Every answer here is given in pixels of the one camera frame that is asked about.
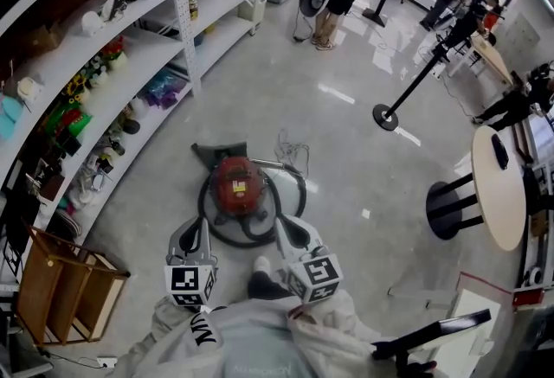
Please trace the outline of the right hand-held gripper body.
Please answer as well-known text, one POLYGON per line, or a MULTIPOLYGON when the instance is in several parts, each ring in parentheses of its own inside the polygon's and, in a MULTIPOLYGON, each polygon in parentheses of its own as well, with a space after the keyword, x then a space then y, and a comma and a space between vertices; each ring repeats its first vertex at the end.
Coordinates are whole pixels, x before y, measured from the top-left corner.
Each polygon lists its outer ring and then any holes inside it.
POLYGON ((284 284, 303 304, 314 304, 338 291, 344 276, 335 253, 322 242, 308 247, 282 243, 284 284))

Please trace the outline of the red vacuum cleaner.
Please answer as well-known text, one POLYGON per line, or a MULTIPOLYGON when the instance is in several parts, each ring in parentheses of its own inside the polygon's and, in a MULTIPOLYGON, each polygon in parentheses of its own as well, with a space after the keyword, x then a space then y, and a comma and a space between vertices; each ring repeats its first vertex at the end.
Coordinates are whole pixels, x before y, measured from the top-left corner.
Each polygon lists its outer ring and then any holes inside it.
POLYGON ((274 212, 278 215, 282 211, 278 190, 261 166, 247 157, 226 157, 204 181, 197 210, 207 220, 211 235, 219 241, 241 249, 264 247, 275 242, 274 229, 271 227, 262 234, 255 234, 250 222, 268 218, 264 207, 268 196, 273 199, 274 212), (239 225, 245 241, 232 240, 218 230, 229 221, 239 225))

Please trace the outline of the person's left forearm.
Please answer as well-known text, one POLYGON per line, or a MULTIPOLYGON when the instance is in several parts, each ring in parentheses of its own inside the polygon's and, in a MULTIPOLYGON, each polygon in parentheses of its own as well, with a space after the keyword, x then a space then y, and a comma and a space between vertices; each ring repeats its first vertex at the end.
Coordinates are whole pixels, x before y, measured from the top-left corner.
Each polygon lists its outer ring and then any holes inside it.
POLYGON ((182 344, 186 352, 194 354, 216 350, 222 345, 218 329, 202 306, 177 306, 172 296, 164 297, 155 305, 151 334, 158 343, 182 344))

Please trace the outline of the person's right forearm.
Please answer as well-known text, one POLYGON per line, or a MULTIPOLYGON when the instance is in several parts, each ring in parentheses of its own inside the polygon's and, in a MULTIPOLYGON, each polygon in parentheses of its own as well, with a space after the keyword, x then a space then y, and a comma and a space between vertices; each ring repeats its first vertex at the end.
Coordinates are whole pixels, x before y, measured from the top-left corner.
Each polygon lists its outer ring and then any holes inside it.
POLYGON ((351 296, 344 290, 291 310, 287 324, 299 346, 325 353, 368 355, 380 337, 362 323, 351 296))

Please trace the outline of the black coat stand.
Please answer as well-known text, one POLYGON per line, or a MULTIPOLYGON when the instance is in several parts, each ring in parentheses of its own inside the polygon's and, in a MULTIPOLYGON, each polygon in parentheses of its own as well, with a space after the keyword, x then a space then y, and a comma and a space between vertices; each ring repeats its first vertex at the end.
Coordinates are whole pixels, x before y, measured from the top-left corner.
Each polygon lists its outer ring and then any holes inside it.
POLYGON ((447 52, 451 48, 467 40, 474 32, 481 34, 484 31, 482 21, 487 13, 489 10, 486 8, 485 0, 471 0, 467 14, 453 26, 449 35, 440 40, 432 49, 432 57, 395 103, 392 106, 385 104, 374 106, 373 118, 382 129, 394 131, 398 127, 396 110, 415 91, 429 72, 446 58, 447 52))

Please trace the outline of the wooden rack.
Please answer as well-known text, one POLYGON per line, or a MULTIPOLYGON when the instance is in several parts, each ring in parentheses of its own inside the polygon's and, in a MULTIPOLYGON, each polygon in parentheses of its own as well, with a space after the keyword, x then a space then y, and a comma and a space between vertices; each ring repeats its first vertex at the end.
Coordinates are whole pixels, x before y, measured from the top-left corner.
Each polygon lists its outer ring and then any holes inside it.
POLYGON ((31 246, 16 316, 38 347, 98 342, 130 273, 98 253, 28 225, 31 246))

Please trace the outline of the white rectangular table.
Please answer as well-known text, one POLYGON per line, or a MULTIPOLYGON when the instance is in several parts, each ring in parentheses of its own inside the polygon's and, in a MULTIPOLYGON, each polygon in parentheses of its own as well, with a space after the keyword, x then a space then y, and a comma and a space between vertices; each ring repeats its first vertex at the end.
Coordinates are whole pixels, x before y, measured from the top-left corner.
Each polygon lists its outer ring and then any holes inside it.
POLYGON ((493 330, 506 293, 484 279, 461 272, 453 289, 418 289, 406 284, 392 286, 387 295, 421 304, 425 311, 445 311, 446 316, 442 320, 485 309, 490 311, 492 319, 477 330, 436 349, 412 352, 428 353, 428 359, 438 362, 439 371, 447 378, 468 378, 480 359, 494 347, 493 330))

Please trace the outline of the green plastic basket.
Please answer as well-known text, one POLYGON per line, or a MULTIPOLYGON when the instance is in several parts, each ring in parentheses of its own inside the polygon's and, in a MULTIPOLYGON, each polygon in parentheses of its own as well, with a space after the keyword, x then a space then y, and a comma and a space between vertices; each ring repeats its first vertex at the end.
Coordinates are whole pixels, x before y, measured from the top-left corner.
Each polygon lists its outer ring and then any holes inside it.
POLYGON ((92 118, 79 103, 60 104, 48 116, 45 132, 50 137, 57 137, 68 130, 73 137, 78 137, 92 118))

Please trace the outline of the sunflower pot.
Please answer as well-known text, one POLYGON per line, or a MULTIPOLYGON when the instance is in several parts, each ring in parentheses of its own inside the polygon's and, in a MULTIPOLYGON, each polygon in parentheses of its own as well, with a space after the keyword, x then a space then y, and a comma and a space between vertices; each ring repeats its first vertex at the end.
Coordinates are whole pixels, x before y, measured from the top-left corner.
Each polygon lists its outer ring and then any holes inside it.
POLYGON ((69 104, 82 104, 90 95, 91 85, 84 74, 76 74, 61 90, 61 97, 69 104))

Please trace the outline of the white flower pot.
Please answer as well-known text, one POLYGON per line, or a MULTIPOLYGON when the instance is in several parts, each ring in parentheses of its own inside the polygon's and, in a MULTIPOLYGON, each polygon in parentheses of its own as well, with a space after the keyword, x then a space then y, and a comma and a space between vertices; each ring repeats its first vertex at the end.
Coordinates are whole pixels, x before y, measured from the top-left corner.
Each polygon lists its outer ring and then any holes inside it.
POLYGON ((81 73, 87 79, 87 85, 91 88, 103 86, 107 81, 107 65, 102 54, 95 55, 81 69, 81 73))

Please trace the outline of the round beige table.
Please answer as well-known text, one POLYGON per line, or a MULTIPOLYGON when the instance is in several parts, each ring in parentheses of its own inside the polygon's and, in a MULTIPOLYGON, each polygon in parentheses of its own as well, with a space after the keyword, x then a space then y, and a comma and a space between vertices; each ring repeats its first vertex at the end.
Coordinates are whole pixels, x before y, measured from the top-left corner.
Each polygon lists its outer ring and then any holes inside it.
POLYGON ((486 225, 497 245, 506 252, 522 239, 526 220, 525 187, 517 157, 504 144, 510 161, 502 170, 494 156, 489 126, 479 127, 472 142, 471 171, 451 182, 434 183, 426 198, 431 230, 442 240, 461 230, 486 225))

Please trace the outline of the wide white metal shelf unit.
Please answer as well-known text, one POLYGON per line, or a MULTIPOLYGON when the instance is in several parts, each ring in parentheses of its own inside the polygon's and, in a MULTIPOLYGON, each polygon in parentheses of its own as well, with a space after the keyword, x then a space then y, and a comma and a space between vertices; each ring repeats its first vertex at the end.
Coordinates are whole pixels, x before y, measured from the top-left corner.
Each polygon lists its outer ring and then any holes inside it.
POLYGON ((8 140, 0 138, 0 251, 9 244, 5 215, 18 204, 12 194, 4 194, 2 186, 16 178, 20 171, 18 154, 23 144, 73 75, 112 39, 120 35, 124 37, 126 64, 108 72, 106 83, 93 90, 84 104, 84 110, 93 118, 77 137, 81 148, 75 156, 67 157, 63 162, 62 173, 67 179, 74 175, 93 139, 100 135, 101 127, 109 123, 117 108, 122 107, 139 91, 140 84, 147 82, 183 48, 181 42, 133 27, 141 16, 167 0, 138 0, 128 6, 119 20, 106 23, 95 36, 84 35, 81 30, 82 16, 105 1, 88 1, 69 19, 68 31, 60 46, 37 59, 26 61, 14 76, 16 80, 30 77, 44 88, 34 104, 23 101, 19 96, 12 97, 23 105, 23 113, 12 136, 8 140))

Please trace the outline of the teal spray bottle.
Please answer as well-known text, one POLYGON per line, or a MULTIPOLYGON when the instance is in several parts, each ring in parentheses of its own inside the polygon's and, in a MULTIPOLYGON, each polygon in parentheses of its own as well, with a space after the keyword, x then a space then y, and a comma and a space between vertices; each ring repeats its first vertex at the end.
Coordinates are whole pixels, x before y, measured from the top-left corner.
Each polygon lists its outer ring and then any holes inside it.
POLYGON ((0 111, 0 138, 2 140, 8 140, 12 136, 21 114, 20 109, 16 109, 14 112, 0 111))
POLYGON ((0 93, 0 115, 16 123, 23 113, 23 105, 8 95, 0 93))

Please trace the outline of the white round device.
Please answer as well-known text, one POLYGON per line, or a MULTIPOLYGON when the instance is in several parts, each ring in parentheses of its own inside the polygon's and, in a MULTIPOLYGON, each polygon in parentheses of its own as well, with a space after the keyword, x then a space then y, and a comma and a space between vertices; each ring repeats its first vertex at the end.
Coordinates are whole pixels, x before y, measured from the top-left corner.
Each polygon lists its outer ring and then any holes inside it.
POLYGON ((533 287, 537 285, 542 285, 542 281, 543 271, 541 267, 532 266, 528 271, 525 272, 522 286, 533 287))

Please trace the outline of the white waste bin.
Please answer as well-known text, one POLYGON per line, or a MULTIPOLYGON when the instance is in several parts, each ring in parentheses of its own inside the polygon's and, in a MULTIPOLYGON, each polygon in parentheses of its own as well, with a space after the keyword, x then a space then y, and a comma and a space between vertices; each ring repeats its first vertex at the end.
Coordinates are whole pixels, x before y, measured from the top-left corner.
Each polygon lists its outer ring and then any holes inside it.
POLYGON ((267 0, 258 0, 257 2, 250 2, 245 0, 238 6, 238 16, 246 21, 254 23, 258 28, 264 17, 267 0))

